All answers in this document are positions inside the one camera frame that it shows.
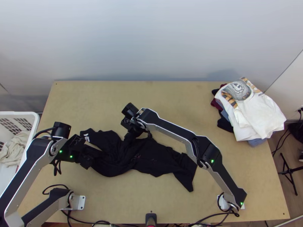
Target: white t-shirt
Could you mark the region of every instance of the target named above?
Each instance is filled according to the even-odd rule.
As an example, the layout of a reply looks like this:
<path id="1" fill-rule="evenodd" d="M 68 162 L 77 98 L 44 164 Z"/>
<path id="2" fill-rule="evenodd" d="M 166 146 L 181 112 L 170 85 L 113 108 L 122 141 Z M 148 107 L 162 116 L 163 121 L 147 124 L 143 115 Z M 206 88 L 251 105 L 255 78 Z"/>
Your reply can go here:
<path id="1" fill-rule="evenodd" d="M 229 114 L 237 141 L 270 138 L 284 129 L 286 118 L 278 105 L 247 78 L 220 88 L 215 98 Z"/>

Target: wire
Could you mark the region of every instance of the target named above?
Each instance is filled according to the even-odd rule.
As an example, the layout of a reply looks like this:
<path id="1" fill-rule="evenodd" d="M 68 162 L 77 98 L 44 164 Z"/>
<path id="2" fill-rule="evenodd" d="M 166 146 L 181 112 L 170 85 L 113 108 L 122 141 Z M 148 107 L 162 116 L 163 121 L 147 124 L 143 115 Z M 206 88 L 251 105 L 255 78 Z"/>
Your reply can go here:
<path id="1" fill-rule="evenodd" d="M 111 224 L 108 221 L 103 221 L 103 220 L 99 220 L 99 221 L 96 221 L 96 222 L 81 221 L 81 220 L 78 220 L 78 219 L 72 217 L 70 214 L 65 213 L 63 210 L 61 210 L 61 212 L 64 213 L 64 215 L 67 216 L 68 219 L 72 219 L 76 222 L 80 222 L 80 223 L 84 223 L 84 224 L 91 224 L 91 225 L 94 225 L 94 224 L 110 225 Z"/>
<path id="2" fill-rule="evenodd" d="M 228 212 L 228 209 L 227 210 L 223 210 L 222 208 L 221 208 L 221 206 L 219 205 L 219 200 L 220 200 L 220 198 L 221 198 L 221 196 L 224 194 L 224 192 L 222 192 L 219 196 L 218 196 L 218 199 L 217 199 L 217 205 L 218 205 L 218 207 L 219 207 L 219 209 L 221 210 L 221 211 L 223 211 L 223 212 Z"/>
<path id="3" fill-rule="evenodd" d="M 57 172 L 61 175 L 61 160 L 54 161 L 52 164 L 54 166 L 54 176 L 57 175 Z"/>
<path id="4" fill-rule="evenodd" d="M 227 216 L 231 213 L 231 210 L 232 210 L 232 207 L 230 207 L 228 209 L 228 213 L 225 212 L 225 213 L 218 213 L 218 214 L 214 214 L 214 215 L 209 215 L 206 218 L 203 218 L 203 219 L 197 221 L 196 223 L 190 224 L 188 226 L 189 227 L 194 226 L 194 225 L 213 226 L 213 227 L 219 226 L 219 225 L 221 225 L 225 221 L 225 219 L 227 218 Z M 214 216 L 218 216 L 218 215 L 225 215 L 225 217 L 222 219 L 222 221 L 219 222 L 218 224 L 215 224 L 215 225 L 206 225 L 206 224 L 201 223 L 202 221 L 204 221 L 204 220 L 206 220 L 208 218 L 211 218 L 211 217 L 214 217 Z"/>
<path id="5" fill-rule="evenodd" d="M 64 184 L 55 184 L 55 185 L 48 186 L 46 189 L 44 189 L 43 192 L 42 192 L 42 194 L 43 194 L 43 195 L 49 195 L 50 193 L 49 193 L 49 192 L 48 192 L 48 193 L 45 193 L 45 191 L 46 191 L 47 189 L 49 189 L 49 188 L 56 187 L 56 186 L 63 186 L 63 187 L 65 187 L 66 189 L 69 189 L 69 188 L 68 188 L 66 185 L 64 185 Z M 84 224 L 92 224 L 93 226 L 96 225 L 96 224 L 103 224 L 103 225 L 110 225 L 110 224 L 111 224 L 110 222 L 108 222 L 108 221 L 103 221 L 103 220 L 99 220 L 99 221 L 96 221 L 96 222 L 87 222 L 87 221 L 78 220 L 78 219 L 76 219 L 76 218 L 74 218 L 74 217 L 72 217 L 72 216 L 70 215 L 70 213 L 72 212 L 71 210 L 69 210 L 67 213 L 65 213 L 63 210 L 61 210 L 61 212 L 64 213 L 64 215 L 67 216 L 67 223 L 68 223 L 69 227 L 72 227 L 72 225 L 70 224 L 69 219 L 72 219 L 72 220 L 74 220 L 74 221 L 77 221 L 77 222 L 80 222 L 80 223 L 84 223 Z"/>
<path id="6" fill-rule="evenodd" d="M 302 118 L 302 113 L 301 113 L 302 110 L 299 109 L 298 112 L 299 112 L 299 114 L 300 114 L 300 118 L 299 118 L 299 120 L 298 120 L 298 123 L 299 123 L 299 122 L 301 121 L 301 118 Z M 272 156 L 275 156 L 276 152 L 277 152 L 278 150 L 280 150 L 281 147 L 283 146 L 283 144 L 284 144 L 286 138 L 291 134 L 291 133 L 287 134 L 287 136 L 284 138 L 284 140 L 283 140 L 283 142 L 282 142 L 282 145 L 279 147 L 280 141 L 281 141 L 281 139 L 283 138 L 283 136 L 287 133 L 287 131 L 288 131 L 288 128 L 287 128 L 287 130 L 284 132 L 284 134 L 280 137 L 280 139 L 279 139 L 279 141 L 278 141 L 278 144 L 277 144 L 277 146 L 276 146 L 276 149 L 272 152 Z"/>
<path id="7" fill-rule="evenodd" d="M 64 185 L 64 184 L 56 184 L 56 185 L 48 186 L 46 189 L 43 190 L 42 194 L 43 194 L 43 195 L 49 195 L 50 193 L 49 193 L 49 192 L 48 192 L 48 193 L 45 193 L 45 191 L 46 191 L 47 189 L 49 189 L 49 188 L 56 187 L 56 186 L 63 186 L 63 187 L 65 187 L 66 189 L 69 189 L 69 188 L 68 188 L 66 185 Z"/>
<path id="8" fill-rule="evenodd" d="M 48 131 L 53 130 L 53 129 L 55 129 L 55 128 L 56 128 L 56 127 L 52 127 L 52 128 L 48 128 L 48 129 L 45 129 L 45 130 L 41 130 L 40 132 L 37 132 L 37 133 L 34 135 L 33 139 L 37 138 L 37 136 L 39 136 L 39 135 L 42 134 L 42 133 L 48 133 L 48 134 L 50 135 L 50 138 L 51 138 L 52 140 L 54 140 L 53 136 L 52 136 Z"/>
<path id="9" fill-rule="evenodd" d="M 220 198 L 221 198 L 221 196 L 222 196 L 223 194 L 224 194 L 224 192 L 222 192 L 222 193 L 218 196 L 217 205 L 218 205 L 219 209 L 220 209 L 221 211 L 223 211 L 224 213 L 218 213 L 218 214 L 214 214 L 214 215 L 209 215 L 209 216 L 207 216 L 207 217 L 205 217 L 205 218 L 203 218 L 203 219 L 201 219 L 201 220 L 199 220 L 199 221 L 197 221 L 197 222 L 195 222 L 195 223 L 193 223 L 193 224 L 189 224 L 188 227 L 192 227 L 192 226 L 194 226 L 194 225 L 203 225 L 203 226 L 212 226 L 212 227 L 215 227 L 215 226 L 221 225 L 221 224 L 225 221 L 225 219 L 227 218 L 227 216 L 230 215 L 230 214 L 233 214 L 234 216 L 239 217 L 240 215 L 239 215 L 238 213 L 235 213 L 235 212 L 233 211 L 233 207 L 230 206 L 229 209 L 227 209 L 227 210 L 223 210 L 223 209 L 221 208 L 221 206 L 219 205 L 219 200 L 220 200 Z M 204 221 L 204 220 L 206 220 L 206 219 L 209 219 L 209 218 L 211 218 L 211 217 L 218 216 L 218 215 L 225 215 L 225 217 L 222 219 L 222 221 L 219 222 L 218 224 L 215 224 L 215 225 L 206 225 L 206 224 L 201 223 L 202 221 Z"/>

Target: aluminum arm segment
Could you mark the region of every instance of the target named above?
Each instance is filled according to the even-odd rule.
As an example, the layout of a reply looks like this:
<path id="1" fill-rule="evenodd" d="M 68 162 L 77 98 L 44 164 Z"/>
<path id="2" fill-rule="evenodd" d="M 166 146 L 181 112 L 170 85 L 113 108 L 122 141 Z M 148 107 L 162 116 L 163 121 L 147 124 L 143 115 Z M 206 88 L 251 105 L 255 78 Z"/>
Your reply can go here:
<path id="1" fill-rule="evenodd" d="M 188 156 L 197 165 L 206 169 L 224 191 L 224 199 L 238 211 L 246 198 L 246 192 L 238 188 L 225 169 L 220 150 L 206 137 L 195 135 L 192 131 L 161 119 L 151 110 L 138 110 L 129 103 L 122 111 L 125 118 L 121 124 L 129 133 L 139 136 L 146 131 L 159 131 L 185 144 Z"/>

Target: laundry basket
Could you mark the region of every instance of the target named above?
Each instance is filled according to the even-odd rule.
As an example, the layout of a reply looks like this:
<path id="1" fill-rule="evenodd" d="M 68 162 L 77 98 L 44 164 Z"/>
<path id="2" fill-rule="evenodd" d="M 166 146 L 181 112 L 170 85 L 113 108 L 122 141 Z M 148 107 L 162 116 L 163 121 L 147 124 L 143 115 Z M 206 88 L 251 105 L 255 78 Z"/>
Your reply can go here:
<path id="1" fill-rule="evenodd" d="M 0 111 L 0 152 L 4 144 L 19 132 L 30 131 L 25 147 L 26 150 L 36 133 L 39 119 L 39 115 L 34 112 Z M 25 160 L 26 153 L 24 152 L 20 166 Z M 0 163 L 0 195 L 13 178 L 17 168 L 17 165 L 7 167 L 3 163 Z"/>

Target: wooden table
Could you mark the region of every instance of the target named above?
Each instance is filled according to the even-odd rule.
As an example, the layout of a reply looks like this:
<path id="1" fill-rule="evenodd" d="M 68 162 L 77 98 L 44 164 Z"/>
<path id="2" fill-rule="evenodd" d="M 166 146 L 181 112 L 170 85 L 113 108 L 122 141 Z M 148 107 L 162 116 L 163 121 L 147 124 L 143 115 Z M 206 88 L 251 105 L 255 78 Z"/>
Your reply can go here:
<path id="1" fill-rule="evenodd" d="M 114 82 L 57 81 L 50 91 L 38 130 L 61 121 L 72 126 L 70 136 L 88 128 L 114 130 L 121 138 L 127 132 L 120 125 L 122 109 L 129 102 L 147 107 L 165 120 L 187 128 L 197 135 L 206 135 L 223 155 L 223 163 L 239 187 L 247 192 L 245 210 L 240 217 L 230 215 L 226 221 L 258 221 L 289 218 L 287 205 L 276 167 L 267 143 L 252 148 L 247 142 L 236 142 L 232 133 L 217 127 L 220 118 L 210 105 L 221 82 Z M 154 132 L 161 144 L 185 152 L 182 143 Z M 130 170 L 117 177 L 104 177 L 79 164 L 62 163 L 62 175 L 53 176 L 53 166 L 41 170 L 19 212 L 25 214 L 47 197 L 41 192 L 49 185 L 63 183 L 75 193 L 85 195 L 82 211 L 72 216 L 84 221 L 107 220 L 111 223 L 144 223 L 145 214 L 154 212 L 159 223 L 192 223 L 220 213 L 216 196 L 220 187 L 211 175 L 197 168 L 194 191 L 188 192 L 174 177 L 166 174 L 153 177 Z M 213 217 L 212 222 L 222 216 Z M 51 222 L 66 222 L 56 212 Z"/>

